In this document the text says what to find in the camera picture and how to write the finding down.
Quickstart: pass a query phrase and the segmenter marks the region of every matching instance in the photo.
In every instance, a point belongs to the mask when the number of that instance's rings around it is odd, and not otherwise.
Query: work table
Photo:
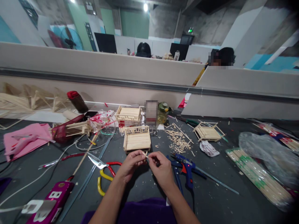
[[[178,125],[179,128],[194,142],[194,145],[192,145],[192,151],[194,152],[195,157],[189,150],[186,150],[186,153],[183,153],[183,156],[191,159],[199,168],[240,193],[240,195],[237,195],[225,187],[217,185],[216,182],[209,178],[204,180],[202,177],[193,174],[195,202],[194,212],[199,221],[202,224],[258,224],[276,223],[280,219],[284,218],[286,213],[281,212],[277,207],[271,204],[245,175],[241,175],[239,173],[239,168],[236,167],[234,162],[225,153],[226,149],[238,147],[238,135],[241,132],[263,133],[264,131],[245,119],[229,120],[206,117],[199,117],[196,119],[206,122],[219,122],[218,127],[226,134],[225,138],[228,140],[228,142],[226,142],[224,139],[221,139],[218,142],[210,142],[212,146],[220,152],[220,155],[210,158],[200,150],[197,137],[192,132],[192,128],[190,126],[186,125],[182,121],[169,119],[170,124],[175,122],[175,124]],[[13,132],[32,123],[36,122],[21,121],[8,130],[1,130],[0,133],[5,134],[8,132]],[[116,133],[117,134],[112,138],[106,152],[104,153],[104,156],[102,157],[103,162],[123,162],[126,158],[126,154],[123,150],[124,137],[119,134],[118,128]],[[100,135],[98,141],[96,141],[97,145],[104,144],[108,138],[109,136]],[[42,172],[44,172],[44,169],[39,170],[39,165],[56,160],[61,155],[62,151],[73,143],[74,139],[68,142],[68,144],[63,145],[61,148],[57,147],[59,146],[57,143],[50,143],[50,146],[44,145],[14,161],[7,170],[0,174],[0,177],[12,178],[9,186],[0,196],[0,201],[2,202],[12,193],[40,176]],[[87,148],[88,141],[86,138],[84,139],[85,141],[82,141],[79,147]],[[158,130],[158,136],[152,136],[151,142],[151,152],[161,151],[164,155],[171,155],[170,152],[172,152],[172,150],[169,148],[170,140],[168,139],[167,133],[165,133],[165,131]],[[95,156],[99,156],[101,150],[102,147],[92,151],[92,153]],[[79,150],[75,146],[72,146],[67,151],[68,154],[78,152]],[[0,161],[5,160],[3,154],[4,152],[1,152]],[[31,200],[31,198],[44,199],[55,183],[64,181],[70,175],[72,175],[81,159],[82,157],[74,157],[62,161],[57,165],[54,172],[53,167],[50,168],[38,181],[17,193],[6,203],[4,203],[2,208],[11,208],[24,205]],[[2,170],[5,166],[6,164],[0,165],[0,170]],[[72,190],[64,210],[70,204],[70,201],[81,187],[92,166],[93,163],[88,158],[83,161],[73,179],[73,182],[76,185]],[[113,169],[117,171],[118,167],[119,166],[113,166]],[[98,207],[102,199],[102,196],[97,191],[97,178],[99,175],[99,170],[96,169],[82,195],[82,198],[76,199],[62,223],[80,223],[87,211],[95,210]],[[180,175],[180,178],[185,199],[191,205],[191,207],[193,207],[191,193],[185,187],[186,178],[183,175]],[[108,189],[109,184],[110,182],[108,180],[102,181],[102,189],[104,192]],[[131,182],[127,185],[123,202],[141,201],[151,197],[165,198],[165,195],[159,187],[158,182],[156,181],[151,170],[149,169],[149,166],[146,165],[139,168],[135,172]],[[18,214],[19,211],[1,213],[0,220],[3,223],[26,223],[29,216],[17,216]]]

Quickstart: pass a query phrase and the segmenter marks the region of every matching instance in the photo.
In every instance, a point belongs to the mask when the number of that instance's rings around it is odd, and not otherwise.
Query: scissors
[[[113,177],[115,177],[115,172],[112,169],[111,165],[122,165],[121,162],[108,162],[108,163],[104,163],[102,162],[100,159],[98,159],[97,157],[95,157],[93,154],[91,153],[87,153],[88,154],[88,158],[93,162],[94,165],[96,165],[99,169],[100,169],[100,175],[110,181],[113,181]],[[108,169],[110,170],[111,174],[113,177],[110,177],[108,175],[106,175],[104,173],[104,169],[108,167]],[[101,188],[101,177],[97,178],[97,190],[100,193],[101,196],[105,196],[105,192],[102,190]]]

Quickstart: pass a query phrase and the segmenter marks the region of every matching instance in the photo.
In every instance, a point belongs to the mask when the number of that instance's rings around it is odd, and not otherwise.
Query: red bottle
[[[88,111],[88,107],[82,99],[81,95],[77,91],[70,91],[67,93],[69,100],[80,114],[84,114]]]

